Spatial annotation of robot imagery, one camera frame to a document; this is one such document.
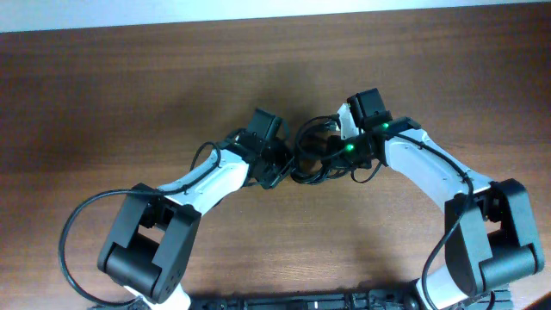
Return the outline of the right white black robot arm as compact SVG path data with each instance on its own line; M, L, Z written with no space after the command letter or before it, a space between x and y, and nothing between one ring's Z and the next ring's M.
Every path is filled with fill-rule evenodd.
M331 162L368 168L373 160L407 177L443 212L445 231L422 275L399 294L404 309L450 309L541 272L542 243L529 192L510 178L497 182L461 163L409 117L395 119L378 90L349 97L333 116Z

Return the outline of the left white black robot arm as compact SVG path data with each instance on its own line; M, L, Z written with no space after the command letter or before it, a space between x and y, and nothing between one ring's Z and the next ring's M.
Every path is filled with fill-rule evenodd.
M291 152L277 136L283 126L282 118L256 109L247 127L214 144L184 177L128 190L97 267L135 295L130 308L190 308L181 280L202 216L243 187L272 189L286 176Z

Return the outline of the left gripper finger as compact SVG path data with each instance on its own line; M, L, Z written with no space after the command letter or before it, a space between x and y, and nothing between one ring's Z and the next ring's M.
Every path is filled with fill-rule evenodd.
M286 142L281 139L275 141L275 163L284 168L294 158L293 151L287 146Z
M276 170L275 168L269 168L264 174L262 179L263 189L273 189L281 181L283 181L293 170L292 167L281 168Z

